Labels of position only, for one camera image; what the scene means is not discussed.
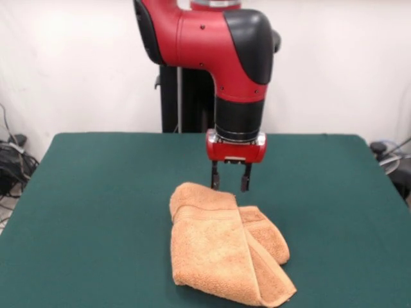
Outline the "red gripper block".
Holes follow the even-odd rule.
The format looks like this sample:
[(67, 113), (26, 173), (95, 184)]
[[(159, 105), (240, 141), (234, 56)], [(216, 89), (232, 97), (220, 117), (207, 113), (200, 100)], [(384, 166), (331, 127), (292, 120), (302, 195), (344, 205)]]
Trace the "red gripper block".
[(262, 162), (267, 150), (267, 135), (259, 132), (255, 140), (246, 143), (229, 142), (222, 139), (215, 129), (206, 133), (206, 150), (211, 160), (211, 188), (219, 190), (220, 175), (218, 162), (229, 160), (244, 162), (245, 172), (241, 177), (241, 192), (249, 190), (252, 164)]

